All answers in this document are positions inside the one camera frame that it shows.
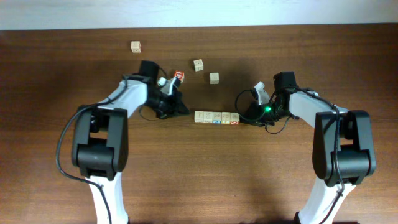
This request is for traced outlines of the plain wooden block row end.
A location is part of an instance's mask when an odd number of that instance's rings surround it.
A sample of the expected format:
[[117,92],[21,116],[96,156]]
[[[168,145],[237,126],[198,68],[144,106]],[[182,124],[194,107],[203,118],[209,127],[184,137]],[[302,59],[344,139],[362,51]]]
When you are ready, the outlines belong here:
[[203,111],[195,111],[194,121],[196,123],[204,122],[204,112]]

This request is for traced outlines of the red I wooden block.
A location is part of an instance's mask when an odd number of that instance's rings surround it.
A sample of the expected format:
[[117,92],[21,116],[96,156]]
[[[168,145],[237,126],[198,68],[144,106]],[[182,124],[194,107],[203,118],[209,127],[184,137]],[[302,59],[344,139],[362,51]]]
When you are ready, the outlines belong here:
[[230,113],[230,124],[239,124],[240,123],[240,115],[238,113]]

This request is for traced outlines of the ice cream wooden block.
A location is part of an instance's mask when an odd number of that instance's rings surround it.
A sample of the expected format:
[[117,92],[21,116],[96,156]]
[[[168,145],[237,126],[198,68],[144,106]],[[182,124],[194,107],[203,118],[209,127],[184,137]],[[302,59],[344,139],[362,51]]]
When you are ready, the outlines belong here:
[[203,114],[203,122],[204,123],[212,123],[213,122],[213,112],[205,111]]

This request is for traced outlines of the yellow J wooden block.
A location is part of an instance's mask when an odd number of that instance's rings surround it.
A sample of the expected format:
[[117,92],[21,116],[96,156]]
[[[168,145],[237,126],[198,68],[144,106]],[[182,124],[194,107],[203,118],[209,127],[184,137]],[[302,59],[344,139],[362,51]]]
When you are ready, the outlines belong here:
[[231,122],[231,113],[230,112],[222,112],[221,113],[221,123],[229,124]]

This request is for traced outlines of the blue K wooden block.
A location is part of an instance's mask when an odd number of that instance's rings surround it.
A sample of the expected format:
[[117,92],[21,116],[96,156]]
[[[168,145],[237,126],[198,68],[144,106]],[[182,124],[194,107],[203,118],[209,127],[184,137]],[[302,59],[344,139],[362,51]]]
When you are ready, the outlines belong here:
[[222,123],[222,112],[213,112],[213,124]]

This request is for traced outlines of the green N wooden block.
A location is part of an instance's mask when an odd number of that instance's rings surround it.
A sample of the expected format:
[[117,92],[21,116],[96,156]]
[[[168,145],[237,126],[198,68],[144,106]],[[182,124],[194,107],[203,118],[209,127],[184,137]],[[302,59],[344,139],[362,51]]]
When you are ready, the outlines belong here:
[[210,73],[210,83],[212,85],[219,84],[220,76],[219,73]]

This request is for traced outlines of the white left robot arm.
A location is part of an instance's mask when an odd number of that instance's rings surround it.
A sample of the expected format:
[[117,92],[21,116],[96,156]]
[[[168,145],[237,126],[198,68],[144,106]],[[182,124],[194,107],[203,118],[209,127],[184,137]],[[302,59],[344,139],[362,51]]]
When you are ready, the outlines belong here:
[[124,208],[122,172],[129,155],[128,119],[148,106],[158,119],[189,114],[178,88],[180,72],[159,77],[160,66],[143,60],[139,71],[123,76],[103,101],[83,105],[76,117],[72,164],[90,186],[98,223],[129,223]]

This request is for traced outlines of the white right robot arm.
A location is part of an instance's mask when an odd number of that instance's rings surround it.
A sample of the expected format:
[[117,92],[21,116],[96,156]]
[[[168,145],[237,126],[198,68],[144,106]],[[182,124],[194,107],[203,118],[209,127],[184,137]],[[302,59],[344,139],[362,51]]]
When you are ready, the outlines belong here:
[[302,119],[314,128],[312,166],[316,174],[310,196],[293,223],[332,223],[344,199],[376,170],[368,112],[341,108],[311,88],[297,85],[294,72],[273,77],[274,92],[263,82],[249,89],[254,101],[239,117],[268,128],[280,119]]

